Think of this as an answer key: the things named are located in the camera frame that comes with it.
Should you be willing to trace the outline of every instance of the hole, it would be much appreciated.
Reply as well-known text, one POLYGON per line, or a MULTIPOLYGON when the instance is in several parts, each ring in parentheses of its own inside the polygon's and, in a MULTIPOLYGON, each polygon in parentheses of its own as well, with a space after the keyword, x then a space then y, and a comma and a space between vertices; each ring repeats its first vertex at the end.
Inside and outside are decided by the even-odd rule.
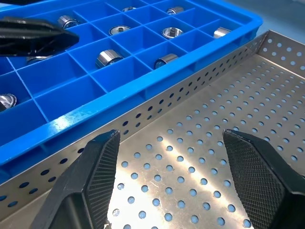
POLYGON ((199 158, 199 163, 200 163, 200 164, 204 164, 204 163, 205 163, 205 159, 204 159, 203 157, 200 157, 200 158, 199 158))
POLYGON ((251 227, 251 222, 247 219, 244 220, 244 227, 245 228, 250 228, 251 227))
POLYGON ((170 195, 170 194, 173 193, 173 189, 172 189, 171 187, 167 187, 167 188, 165 189, 165 193, 170 195))
POLYGON ((133 204, 134 203, 134 197, 128 197, 127 199, 129 204, 133 204))
POLYGON ((144 167, 144 169, 150 169, 151 168, 151 165, 149 164, 149 163, 145 163, 144 165, 143 165, 143 167, 144 167))
POLYGON ((139 212, 139 218, 144 219, 146 217, 146 212, 145 211, 140 211, 139 212))
POLYGON ((183 160, 184 160, 183 156, 178 156, 178 157, 177 157, 177 161, 181 162, 181 161, 183 161, 183 160))
POLYGON ((140 158, 141 157, 141 154, 140 153, 134 153, 134 155, 133 155, 135 158, 140 158))
POLYGON ((18 201, 13 201, 8 204, 8 207, 11 208, 11 207, 15 206, 17 203, 18 203, 18 201))
POLYGON ((191 222, 196 224, 196 223, 198 223, 198 221, 199 221, 198 217, 196 215, 192 215, 191 222))
POLYGON ((230 187, 230 186, 231 186, 231 182, 228 181, 228 180, 225 180, 225 181, 224 181, 224 186, 230 187))
POLYGON ((122 165, 123 168, 126 168, 128 166, 128 162, 127 161, 123 161, 121 165, 122 165))
POLYGON ((46 170, 43 170, 43 171, 40 173, 40 175, 44 176, 44 175, 46 175, 46 174, 48 174, 48 173, 49 173, 49 170, 46 169, 46 170))
POLYGON ((184 183, 184 178, 183 177, 178 177, 177 181, 178 181, 178 183, 182 184, 182 183, 184 183))
POLYGON ((114 217, 118 216, 119 214, 120 214, 120 210, 118 210, 118 209, 115 209, 115 210, 113 210, 113 212, 112 212, 112 215, 113 215, 114 217))
POLYGON ((185 207, 185 203, 182 200, 178 201, 178 208, 184 208, 185 207))
POLYGON ((172 147, 172 146, 168 146, 168 147, 166 148, 166 150, 167 150, 167 151, 172 151, 172 150, 173 150, 173 147, 172 147))
POLYGON ((169 172, 171 172, 171 171, 173 170, 173 167, 172 167, 171 165, 167 165, 167 166, 166 166, 166 170, 169 171, 169 172))
POLYGON ((236 210, 236 208, 234 207, 233 204, 229 204, 229 205, 228 205, 228 211, 229 211, 229 212, 235 212, 235 210, 236 210))
POLYGON ((124 189, 124 184, 123 183, 120 183, 120 184, 118 184, 118 190, 122 190, 122 189, 124 189))
POLYGON ((220 198, 221 197, 221 194, 220 194, 219 191, 215 191, 213 195, 214 195, 215 198, 220 198))
POLYGON ((202 178, 202 179, 200 180, 200 183, 201 183, 202 185, 206 185, 206 184, 208 183, 208 181, 207 181, 207 179, 202 178))
POLYGON ((52 182, 52 181, 54 181, 56 179, 56 177, 51 177, 48 181, 49 182, 52 182))
POLYGON ((211 169, 211 173, 212 173, 213 175, 216 175, 216 174, 218 173, 218 171, 217 171, 217 169, 212 168, 212 169, 211 169))
POLYGON ((156 155, 156 159, 157 159, 158 161, 162 160, 162 155, 161 155, 161 154, 157 154, 157 155, 156 155))
POLYGON ((225 221, 222 217, 218 217, 217 218, 217 223, 220 225, 220 226, 223 226, 225 224, 225 221))
POLYGON ((211 206, 210 206, 210 204, 209 203, 207 203, 207 202, 204 202, 203 204, 202 204, 202 206, 203 206, 203 208, 204 208, 204 210, 210 210, 211 209, 211 206))
POLYGON ((30 192, 29 192, 29 194, 33 194, 33 193, 35 193, 35 192, 37 192, 38 191, 38 188, 33 188, 30 192))
POLYGON ((137 174, 137 173, 132 173, 132 174, 131 174, 131 178, 132 178, 133 180, 137 179, 137 178, 138 178, 138 174, 137 174))
POLYGON ((189 172, 190 173, 194 173, 195 172, 195 168, 194 167, 189 167, 189 172))
POLYGON ((191 190, 190 190, 190 195, 191 195, 192 197, 196 196, 196 195, 197 195, 197 191, 196 191, 195 189, 191 189, 191 190))
POLYGON ((7 196, 0 196, 0 201, 3 201, 6 199, 7 196))
POLYGON ((29 182, 24 182, 21 185, 19 185, 19 188, 24 188, 24 187, 26 187, 28 185, 29 185, 29 182))
POLYGON ((147 186, 147 185, 143 185, 143 186, 141 187, 141 191, 142 191, 142 192, 148 192, 148 186, 147 186))
POLYGON ((160 175, 155 175, 154 180, 157 181, 157 182, 161 181, 161 176, 160 175))
POLYGON ((153 204, 155 207, 157 207, 157 206, 160 205, 160 200, 159 200, 159 199, 153 199, 152 202, 153 202, 152 204, 153 204))
POLYGON ((153 146, 152 146, 151 144, 147 144, 147 145, 146 145, 146 149, 147 149, 147 150, 151 150, 152 148, 153 148, 153 146))
POLYGON ((170 221, 172 221, 173 216, 172 216, 170 213, 166 213, 166 214, 164 215, 164 218, 165 218, 165 220, 166 220, 167 222, 170 222, 170 221))

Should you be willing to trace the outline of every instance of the metal bearing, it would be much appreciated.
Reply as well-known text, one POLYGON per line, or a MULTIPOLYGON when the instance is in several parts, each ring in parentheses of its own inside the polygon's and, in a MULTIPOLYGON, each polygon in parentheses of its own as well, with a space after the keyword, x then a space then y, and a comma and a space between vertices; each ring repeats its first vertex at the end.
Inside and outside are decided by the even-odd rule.
POLYGON ((183 34, 183 31, 175 27, 168 27, 162 31, 163 37, 167 39, 178 37, 181 34, 183 34))
POLYGON ((116 51, 109 49, 102 51, 99 56, 97 57, 97 60, 95 62, 95 66, 100 69, 102 67, 105 67, 107 65, 113 64, 119 60, 122 60, 123 57, 119 55, 116 51))
POLYGON ((174 15, 174 14, 177 14, 177 13, 181 13, 181 12, 183 12, 183 11, 184 11, 184 8, 183 8, 183 7, 181 7, 181 6, 176 6, 176 7, 173 7, 173 8, 168 8, 166 12, 167 12, 169 15, 174 15))
POLYGON ((109 34, 110 35, 116 35, 120 32, 124 32, 124 31, 127 31, 127 30, 130 30, 130 27, 129 26, 126 26, 126 25, 118 25, 118 26, 114 26, 113 28, 111 28, 109 30, 109 34))
POLYGON ((13 94, 0 94, 0 112, 15 106, 17 98, 13 94))
POLYGON ((59 19, 57 21, 63 29, 68 29, 73 26, 81 24, 78 20, 73 19, 72 17, 67 16, 67 15, 63 15, 63 16, 59 17, 59 19))
POLYGON ((27 64, 32 64, 32 63, 35 63, 35 62, 43 61, 43 60, 46 60, 46 59, 48 59, 52 56, 53 55, 51 55, 51 56, 28 56, 27 57, 27 64))
POLYGON ((174 61, 176 59, 178 59, 178 56, 175 55, 175 54, 170 53, 170 54, 168 54, 168 55, 166 55, 164 57, 161 57, 158 60, 156 60, 155 63, 154 63, 154 68, 155 69, 160 68, 163 65, 166 65, 169 62, 172 62, 172 61, 174 61))
POLYGON ((123 12, 127 12, 127 11, 134 10, 134 9, 136 9, 136 8, 135 8, 135 7, 130 6, 130 7, 126 7, 126 8, 124 8, 122 11, 123 11, 123 12))
POLYGON ((215 30, 214 32, 214 38, 221 38, 225 35, 227 35, 229 32, 231 32, 231 30, 228 30, 226 28, 223 27, 219 27, 217 30, 215 30))

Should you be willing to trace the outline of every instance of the blue surface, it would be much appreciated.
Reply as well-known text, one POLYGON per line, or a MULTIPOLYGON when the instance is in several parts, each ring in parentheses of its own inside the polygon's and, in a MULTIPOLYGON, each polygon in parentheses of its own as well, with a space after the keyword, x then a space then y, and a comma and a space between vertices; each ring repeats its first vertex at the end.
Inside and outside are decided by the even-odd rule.
POLYGON ((47 60, 26 65, 24 57, 0 59, 0 94, 18 104, 0 113, 0 183, 124 114, 255 37, 262 20, 220 0, 48 0, 10 6, 0 17, 47 19, 70 15, 81 25, 69 30, 80 42, 47 60), (125 7, 135 10, 122 12, 125 7), (169 7, 185 11, 170 16, 169 7), (131 30, 109 35, 111 27, 131 30), (184 34, 167 40, 165 27, 184 34), (215 40, 218 27, 233 30, 215 40), (124 59, 97 69, 101 51, 124 59), (156 59, 179 58, 157 70, 156 59))

